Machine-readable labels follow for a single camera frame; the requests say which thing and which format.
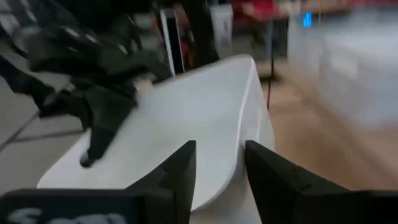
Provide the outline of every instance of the red object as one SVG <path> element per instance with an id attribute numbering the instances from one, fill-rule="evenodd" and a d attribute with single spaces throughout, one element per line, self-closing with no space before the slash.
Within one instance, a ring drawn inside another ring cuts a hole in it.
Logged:
<path id="1" fill-rule="evenodd" d="M 253 0 L 253 6 L 256 10 L 270 11 L 274 9 L 273 0 Z"/>
<path id="2" fill-rule="evenodd" d="M 251 18 L 243 13 L 242 4 L 252 2 L 252 0 L 230 0 L 234 14 L 234 24 L 245 23 L 251 21 Z"/>
<path id="3" fill-rule="evenodd" d="M 357 3 L 390 3 L 390 2 L 398 2 L 398 0 L 349 0 L 350 4 Z"/>

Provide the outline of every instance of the black cable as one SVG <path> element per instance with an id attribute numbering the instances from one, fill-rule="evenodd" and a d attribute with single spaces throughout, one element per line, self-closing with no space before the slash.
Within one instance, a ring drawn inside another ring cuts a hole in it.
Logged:
<path id="1" fill-rule="evenodd" d="M 0 77 L 3 77 L 14 93 L 31 96 L 37 107 L 42 107 L 48 96 L 55 93 L 52 86 L 20 71 L 4 57 L 0 57 Z"/>
<path id="2" fill-rule="evenodd" d="M 19 47 L 17 47 L 14 42 L 12 41 L 11 38 L 7 38 L 6 39 L 6 44 L 11 48 L 11 50 L 13 50 L 16 54 L 18 54 L 19 56 L 23 57 L 23 58 L 27 58 L 27 54 L 26 52 L 24 52 L 23 50 L 21 50 Z"/>
<path id="3" fill-rule="evenodd" d="M 68 9 L 66 9 L 61 4 L 57 3 L 54 0 L 45 0 L 45 1 L 48 2 L 50 5 L 54 6 L 56 9 L 58 9 L 58 12 L 54 11 L 54 14 L 57 17 L 57 19 L 59 19 L 60 16 L 62 16 L 63 17 L 62 19 L 68 19 L 69 20 L 67 22 L 68 25 L 71 25 L 71 23 L 72 23 L 73 25 L 84 29 L 82 24 L 80 22 L 78 22 L 78 19 L 76 19 L 76 17 Z"/>
<path id="4" fill-rule="evenodd" d="M 52 4 L 53 6 L 55 6 L 61 12 L 63 12 L 65 18 L 69 19 L 70 21 L 73 21 L 73 25 L 77 26 L 79 29 L 84 30 L 87 34 L 92 33 L 92 31 L 90 31 L 89 29 L 84 27 L 72 13 L 68 9 L 63 7 L 61 4 L 59 4 L 58 2 L 56 2 L 54 0 L 46 0 L 46 1 L 49 2 L 50 4 Z M 131 25 L 135 28 L 136 27 L 135 22 L 130 17 L 130 15 L 126 14 L 126 17 L 129 19 Z M 132 34 L 132 36 L 133 36 L 132 39 L 136 42 L 138 49 L 142 50 L 141 38 L 139 37 L 139 35 Z M 115 49 L 119 49 L 122 52 L 124 52 L 124 50 L 121 48 L 121 46 L 123 46 L 123 45 L 121 45 L 120 43 L 112 43 L 112 42 L 107 41 L 106 39 L 100 38 L 98 36 L 97 36 L 97 39 L 99 40 L 100 44 L 105 44 L 108 47 L 114 47 Z"/>
<path id="5" fill-rule="evenodd" d="M 270 99 L 271 99 L 271 79 L 268 80 L 267 110 L 269 110 Z"/>
<path id="6" fill-rule="evenodd" d="M 12 10 L 0 10 L 0 15 L 6 15 L 6 16 L 16 16 L 16 15 L 22 15 L 22 10 L 19 11 L 12 11 Z"/>

